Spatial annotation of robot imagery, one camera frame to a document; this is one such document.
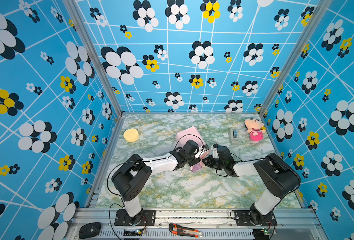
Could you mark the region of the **purple wrapping paper sheet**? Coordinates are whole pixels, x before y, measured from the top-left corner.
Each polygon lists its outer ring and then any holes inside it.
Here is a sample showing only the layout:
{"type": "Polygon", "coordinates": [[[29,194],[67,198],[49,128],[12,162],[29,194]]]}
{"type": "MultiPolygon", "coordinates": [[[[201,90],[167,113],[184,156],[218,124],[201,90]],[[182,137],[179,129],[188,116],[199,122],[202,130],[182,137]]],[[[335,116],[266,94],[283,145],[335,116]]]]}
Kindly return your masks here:
{"type": "MultiPolygon", "coordinates": [[[[203,145],[207,145],[195,126],[178,132],[176,135],[176,140],[178,141],[177,147],[183,147],[185,143],[187,143],[189,140],[192,140],[195,143],[197,143],[199,147],[203,145]]],[[[203,166],[204,166],[203,160],[200,160],[195,165],[190,166],[191,172],[197,172],[201,170],[203,166]]]]}

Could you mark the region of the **small grey white device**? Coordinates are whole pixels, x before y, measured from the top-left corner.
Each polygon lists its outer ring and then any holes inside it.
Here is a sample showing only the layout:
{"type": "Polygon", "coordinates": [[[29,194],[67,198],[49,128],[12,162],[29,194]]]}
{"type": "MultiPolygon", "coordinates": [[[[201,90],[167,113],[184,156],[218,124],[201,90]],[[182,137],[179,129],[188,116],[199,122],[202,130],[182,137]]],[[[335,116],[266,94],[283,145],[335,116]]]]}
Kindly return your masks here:
{"type": "Polygon", "coordinates": [[[238,130],[231,128],[229,131],[229,138],[232,145],[238,145],[240,143],[238,130]]]}

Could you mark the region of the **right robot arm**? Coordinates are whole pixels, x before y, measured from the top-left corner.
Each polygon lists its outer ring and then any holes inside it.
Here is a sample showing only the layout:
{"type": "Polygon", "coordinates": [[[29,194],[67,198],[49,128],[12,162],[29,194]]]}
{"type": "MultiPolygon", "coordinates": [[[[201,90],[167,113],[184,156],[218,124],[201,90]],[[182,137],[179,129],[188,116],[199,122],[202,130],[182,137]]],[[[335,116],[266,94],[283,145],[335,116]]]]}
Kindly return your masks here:
{"type": "Polygon", "coordinates": [[[273,215],[274,208],[300,187],[301,178],[275,153],[248,161],[235,161],[234,157],[227,147],[214,145],[213,154],[205,158],[203,163],[217,172],[224,171],[224,177],[258,175],[261,178],[265,189],[246,216],[251,224],[261,226],[273,215]]]}

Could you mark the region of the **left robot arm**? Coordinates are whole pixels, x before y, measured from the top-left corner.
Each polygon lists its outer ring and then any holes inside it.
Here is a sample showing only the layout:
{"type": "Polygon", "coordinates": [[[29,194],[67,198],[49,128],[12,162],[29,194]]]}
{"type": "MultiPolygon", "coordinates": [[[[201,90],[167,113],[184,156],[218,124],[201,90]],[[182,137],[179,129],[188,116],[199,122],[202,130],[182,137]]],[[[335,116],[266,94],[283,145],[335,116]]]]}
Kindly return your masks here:
{"type": "Polygon", "coordinates": [[[123,201],[126,223],[135,226],[146,216],[140,203],[139,194],[150,176],[176,171],[186,164],[192,167],[200,163],[208,152],[207,145],[200,147],[193,140],[189,140],[183,147],[177,147],[161,157],[142,158],[138,154],[133,154],[119,166],[111,180],[123,201]]]}

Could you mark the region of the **pink plush doll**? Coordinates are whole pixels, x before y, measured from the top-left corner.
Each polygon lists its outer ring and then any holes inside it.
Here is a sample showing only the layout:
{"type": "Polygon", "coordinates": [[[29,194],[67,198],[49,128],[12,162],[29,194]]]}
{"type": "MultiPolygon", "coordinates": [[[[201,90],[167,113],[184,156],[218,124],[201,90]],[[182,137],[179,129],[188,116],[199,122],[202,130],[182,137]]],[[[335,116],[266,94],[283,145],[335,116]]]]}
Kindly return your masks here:
{"type": "Polygon", "coordinates": [[[252,141],[259,142],[264,139],[264,133],[266,130],[263,129],[264,124],[261,120],[256,118],[248,118],[244,121],[244,124],[252,141]]]}

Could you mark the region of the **yellow round sponge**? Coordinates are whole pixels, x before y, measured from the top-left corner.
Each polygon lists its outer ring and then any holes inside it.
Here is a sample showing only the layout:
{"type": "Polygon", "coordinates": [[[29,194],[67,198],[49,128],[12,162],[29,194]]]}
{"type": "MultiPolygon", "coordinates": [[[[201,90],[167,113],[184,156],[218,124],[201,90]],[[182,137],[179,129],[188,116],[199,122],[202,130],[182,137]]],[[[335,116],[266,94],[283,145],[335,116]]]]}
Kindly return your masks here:
{"type": "Polygon", "coordinates": [[[124,132],[123,136],[128,143],[133,143],[139,139],[140,134],[136,129],[128,129],[124,132]]]}

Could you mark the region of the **orange black utility knife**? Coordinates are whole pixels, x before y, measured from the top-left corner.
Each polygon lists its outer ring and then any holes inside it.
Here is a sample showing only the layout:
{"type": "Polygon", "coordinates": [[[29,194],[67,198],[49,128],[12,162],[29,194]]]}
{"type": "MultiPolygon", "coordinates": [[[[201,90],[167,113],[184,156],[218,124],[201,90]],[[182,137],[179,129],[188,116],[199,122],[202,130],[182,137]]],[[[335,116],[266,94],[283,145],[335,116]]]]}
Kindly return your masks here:
{"type": "Polygon", "coordinates": [[[183,227],[181,225],[173,224],[173,223],[169,224],[169,231],[172,234],[177,236],[193,237],[193,238],[203,237],[203,233],[198,230],[188,228],[188,227],[183,227]]]}

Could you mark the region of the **right small circuit board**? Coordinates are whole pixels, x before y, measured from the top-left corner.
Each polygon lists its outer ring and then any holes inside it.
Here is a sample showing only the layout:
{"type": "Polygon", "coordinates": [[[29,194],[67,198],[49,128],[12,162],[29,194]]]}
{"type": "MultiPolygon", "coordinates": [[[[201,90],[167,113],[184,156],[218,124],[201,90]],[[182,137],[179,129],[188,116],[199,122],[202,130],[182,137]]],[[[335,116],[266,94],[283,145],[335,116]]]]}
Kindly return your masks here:
{"type": "Polygon", "coordinates": [[[255,240],[269,240],[272,234],[265,229],[255,229],[253,235],[255,240]]]}

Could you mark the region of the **small circuit board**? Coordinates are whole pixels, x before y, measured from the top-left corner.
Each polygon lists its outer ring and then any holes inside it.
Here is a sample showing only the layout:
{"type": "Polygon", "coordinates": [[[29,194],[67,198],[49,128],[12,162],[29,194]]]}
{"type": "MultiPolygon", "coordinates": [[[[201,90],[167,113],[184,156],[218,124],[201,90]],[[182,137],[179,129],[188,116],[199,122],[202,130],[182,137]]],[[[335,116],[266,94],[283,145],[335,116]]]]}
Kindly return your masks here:
{"type": "Polygon", "coordinates": [[[255,229],[253,235],[255,240],[269,240],[272,234],[265,229],[255,229]]]}
{"type": "Polygon", "coordinates": [[[145,230],[134,230],[134,231],[124,230],[123,236],[124,237],[141,237],[141,236],[143,236],[144,233],[146,233],[145,230]]]}

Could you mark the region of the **left small circuit board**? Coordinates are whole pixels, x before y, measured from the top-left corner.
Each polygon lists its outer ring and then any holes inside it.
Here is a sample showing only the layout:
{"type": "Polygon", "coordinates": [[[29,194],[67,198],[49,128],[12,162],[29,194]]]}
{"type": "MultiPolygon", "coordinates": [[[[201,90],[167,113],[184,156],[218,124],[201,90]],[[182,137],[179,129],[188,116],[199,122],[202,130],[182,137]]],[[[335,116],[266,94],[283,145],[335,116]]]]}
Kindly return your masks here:
{"type": "Polygon", "coordinates": [[[146,233],[145,230],[134,230],[134,231],[124,230],[123,236],[124,237],[141,237],[141,236],[143,236],[144,233],[146,233]]]}

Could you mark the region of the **black computer mouse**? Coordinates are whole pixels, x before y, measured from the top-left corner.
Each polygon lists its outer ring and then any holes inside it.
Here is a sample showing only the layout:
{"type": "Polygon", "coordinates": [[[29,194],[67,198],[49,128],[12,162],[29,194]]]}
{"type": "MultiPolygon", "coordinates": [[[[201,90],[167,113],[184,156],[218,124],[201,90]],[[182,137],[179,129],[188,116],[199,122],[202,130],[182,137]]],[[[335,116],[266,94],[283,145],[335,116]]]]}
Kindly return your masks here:
{"type": "Polygon", "coordinates": [[[85,224],[80,228],[78,237],[80,240],[96,237],[101,232],[101,228],[100,222],[85,224]]]}

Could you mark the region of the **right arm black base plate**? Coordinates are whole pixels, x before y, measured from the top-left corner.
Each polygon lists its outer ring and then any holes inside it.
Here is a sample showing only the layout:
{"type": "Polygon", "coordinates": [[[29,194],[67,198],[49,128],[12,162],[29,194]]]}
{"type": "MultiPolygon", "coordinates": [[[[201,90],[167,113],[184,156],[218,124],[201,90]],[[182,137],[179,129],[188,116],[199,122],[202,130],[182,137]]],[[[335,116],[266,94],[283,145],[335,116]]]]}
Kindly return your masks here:
{"type": "Polygon", "coordinates": [[[231,217],[236,221],[238,227],[276,227],[277,220],[273,212],[270,212],[262,221],[253,223],[249,210],[234,210],[231,217]]]}

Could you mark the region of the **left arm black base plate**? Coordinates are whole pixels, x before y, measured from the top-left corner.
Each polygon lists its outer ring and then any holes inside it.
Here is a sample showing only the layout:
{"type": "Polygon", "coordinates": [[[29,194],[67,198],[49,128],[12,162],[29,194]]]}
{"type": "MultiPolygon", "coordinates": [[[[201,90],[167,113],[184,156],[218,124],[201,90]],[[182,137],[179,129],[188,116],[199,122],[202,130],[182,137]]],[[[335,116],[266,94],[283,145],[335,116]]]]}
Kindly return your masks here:
{"type": "Polygon", "coordinates": [[[154,226],[156,220],[155,210],[141,210],[134,217],[130,217],[126,210],[116,212],[115,226],[154,226]]]}

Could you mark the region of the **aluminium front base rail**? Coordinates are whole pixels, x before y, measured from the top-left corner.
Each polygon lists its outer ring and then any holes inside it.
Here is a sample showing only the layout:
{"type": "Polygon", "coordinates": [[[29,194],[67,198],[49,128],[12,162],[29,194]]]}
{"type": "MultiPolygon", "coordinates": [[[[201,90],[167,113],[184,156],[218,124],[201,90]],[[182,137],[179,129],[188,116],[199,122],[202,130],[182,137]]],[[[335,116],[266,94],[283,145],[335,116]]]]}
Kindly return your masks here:
{"type": "Polygon", "coordinates": [[[169,224],[196,229],[203,233],[200,240],[254,240],[253,230],[265,229],[269,240],[326,240],[327,235],[311,209],[276,209],[276,227],[238,227],[230,209],[157,209],[154,226],[115,226],[116,208],[79,209],[68,230],[67,240],[78,240],[80,228],[100,222],[96,240],[182,240],[169,231],[169,224]],[[124,230],[145,230],[141,237],[124,237],[124,230]]]}

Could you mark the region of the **aluminium frame post right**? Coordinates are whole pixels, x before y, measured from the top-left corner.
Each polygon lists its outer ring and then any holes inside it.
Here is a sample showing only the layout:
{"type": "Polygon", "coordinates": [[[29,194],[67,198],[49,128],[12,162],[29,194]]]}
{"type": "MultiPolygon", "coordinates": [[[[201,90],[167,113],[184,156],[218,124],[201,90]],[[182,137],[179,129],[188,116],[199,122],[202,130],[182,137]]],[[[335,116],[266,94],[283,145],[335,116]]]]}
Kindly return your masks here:
{"type": "Polygon", "coordinates": [[[332,0],[320,1],[315,8],[314,15],[308,25],[305,27],[304,31],[300,35],[298,41],[296,42],[293,50],[291,51],[289,57],[287,58],[285,64],[283,65],[283,69],[281,70],[277,80],[275,80],[272,85],[267,97],[262,103],[262,107],[259,110],[259,116],[262,118],[264,113],[267,111],[268,107],[273,101],[275,94],[277,93],[279,87],[283,84],[286,77],[290,73],[290,70],[293,68],[296,63],[300,53],[302,52],[305,45],[308,43],[310,38],[312,37],[314,31],[317,29],[320,24],[322,18],[324,17],[326,11],[332,4],[332,0]]]}

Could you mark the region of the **aluminium frame post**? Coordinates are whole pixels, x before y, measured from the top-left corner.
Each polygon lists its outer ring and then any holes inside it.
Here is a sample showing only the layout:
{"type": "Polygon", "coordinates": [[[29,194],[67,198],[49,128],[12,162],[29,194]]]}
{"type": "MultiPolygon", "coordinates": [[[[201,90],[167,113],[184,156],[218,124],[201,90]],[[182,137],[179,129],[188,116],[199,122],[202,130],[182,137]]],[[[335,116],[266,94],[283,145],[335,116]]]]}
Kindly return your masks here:
{"type": "Polygon", "coordinates": [[[273,101],[275,94],[277,93],[279,87],[283,84],[286,77],[290,73],[290,70],[293,68],[296,63],[300,53],[302,52],[305,45],[308,43],[310,38],[312,37],[314,31],[317,29],[320,24],[322,18],[324,17],[326,11],[332,4],[332,0],[320,1],[315,8],[314,15],[308,25],[305,27],[304,31],[300,35],[298,41],[296,42],[293,50],[291,51],[289,57],[287,58],[285,64],[283,65],[283,69],[281,70],[277,80],[275,80],[272,85],[267,97],[262,103],[262,107],[259,110],[259,116],[262,118],[264,113],[267,111],[268,107],[273,101]]]}
{"type": "Polygon", "coordinates": [[[119,102],[115,96],[115,93],[113,91],[113,87],[108,79],[108,76],[103,68],[103,65],[99,59],[97,50],[95,49],[92,39],[87,31],[86,25],[84,24],[82,18],[81,18],[81,14],[80,11],[78,10],[77,4],[75,1],[71,1],[71,0],[64,0],[64,5],[71,17],[71,19],[73,20],[73,22],[75,23],[76,27],[77,27],[77,32],[80,36],[80,39],[82,41],[82,43],[84,44],[84,47],[87,50],[88,55],[91,58],[91,61],[94,65],[94,68],[96,70],[96,73],[99,75],[100,80],[102,82],[102,85],[109,97],[109,99],[112,102],[112,105],[115,109],[116,114],[118,115],[118,119],[120,119],[122,117],[123,111],[119,105],[119,102]]]}

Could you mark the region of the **aluminium frame post left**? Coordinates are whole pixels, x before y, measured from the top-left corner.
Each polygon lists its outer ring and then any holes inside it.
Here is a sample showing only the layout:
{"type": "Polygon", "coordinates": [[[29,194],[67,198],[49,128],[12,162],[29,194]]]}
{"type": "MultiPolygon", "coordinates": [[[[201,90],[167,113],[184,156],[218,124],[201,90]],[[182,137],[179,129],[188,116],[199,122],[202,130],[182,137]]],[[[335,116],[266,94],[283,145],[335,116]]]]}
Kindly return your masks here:
{"type": "Polygon", "coordinates": [[[112,105],[115,109],[116,114],[118,115],[118,119],[120,119],[122,117],[123,111],[119,105],[119,102],[115,96],[115,93],[113,91],[113,87],[108,79],[108,76],[103,68],[103,65],[99,59],[97,50],[95,49],[92,39],[87,31],[86,25],[84,24],[82,18],[81,18],[81,14],[80,11],[78,10],[77,4],[75,1],[71,1],[71,0],[64,0],[64,5],[71,17],[71,19],[73,20],[73,22],[75,23],[76,27],[77,27],[77,32],[80,36],[80,39],[82,41],[82,43],[84,44],[84,47],[87,50],[88,55],[91,58],[91,61],[94,65],[94,68],[96,70],[96,73],[99,75],[100,80],[102,82],[102,85],[109,97],[109,99],[112,102],[112,105]]]}

